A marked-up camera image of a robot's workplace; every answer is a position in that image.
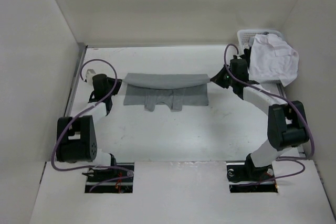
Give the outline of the grey tank top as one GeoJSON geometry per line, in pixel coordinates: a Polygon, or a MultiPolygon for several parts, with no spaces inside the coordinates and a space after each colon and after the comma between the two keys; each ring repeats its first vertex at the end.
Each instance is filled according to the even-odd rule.
{"type": "Polygon", "coordinates": [[[207,74],[128,73],[124,105],[142,105],[154,111],[156,105],[167,105],[171,111],[184,106],[208,106],[207,74]]]}

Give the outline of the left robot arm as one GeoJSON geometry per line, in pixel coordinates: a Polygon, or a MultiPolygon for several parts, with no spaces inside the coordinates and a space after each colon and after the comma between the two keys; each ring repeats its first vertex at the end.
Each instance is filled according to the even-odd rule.
{"type": "Polygon", "coordinates": [[[114,156],[98,148],[95,125],[112,110],[112,96],[116,95],[122,84],[121,79],[96,74],[86,77],[93,86],[85,113],[74,118],[61,117],[57,121],[57,137],[60,139],[56,149],[56,160],[66,163],[84,162],[101,166],[100,175],[106,181],[113,181],[118,175],[114,156]]]}

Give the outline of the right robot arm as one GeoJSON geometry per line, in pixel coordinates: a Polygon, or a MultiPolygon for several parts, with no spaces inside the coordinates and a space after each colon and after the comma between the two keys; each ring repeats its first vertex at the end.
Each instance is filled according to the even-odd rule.
{"type": "Polygon", "coordinates": [[[245,59],[232,59],[210,81],[224,89],[232,88],[239,98],[253,104],[268,117],[266,141],[247,155],[243,165],[227,169],[228,180],[233,183],[273,180],[273,161],[310,139],[303,104],[286,101],[266,91],[257,81],[250,80],[245,59]]]}

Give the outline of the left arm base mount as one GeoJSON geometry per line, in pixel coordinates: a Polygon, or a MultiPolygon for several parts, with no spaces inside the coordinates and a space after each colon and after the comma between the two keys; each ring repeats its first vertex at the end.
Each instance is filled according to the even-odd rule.
{"type": "Polygon", "coordinates": [[[86,194],[130,194],[133,192],[133,176],[127,170],[134,171],[134,163],[118,163],[123,169],[88,169],[82,173],[86,177],[86,194]]]}

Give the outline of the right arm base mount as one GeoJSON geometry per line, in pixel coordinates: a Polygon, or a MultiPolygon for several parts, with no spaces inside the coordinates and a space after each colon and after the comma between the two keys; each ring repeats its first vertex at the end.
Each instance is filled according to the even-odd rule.
{"type": "Polygon", "coordinates": [[[251,173],[244,162],[227,163],[227,179],[231,193],[277,193],[272,165],[260,167],[251,173]]]}

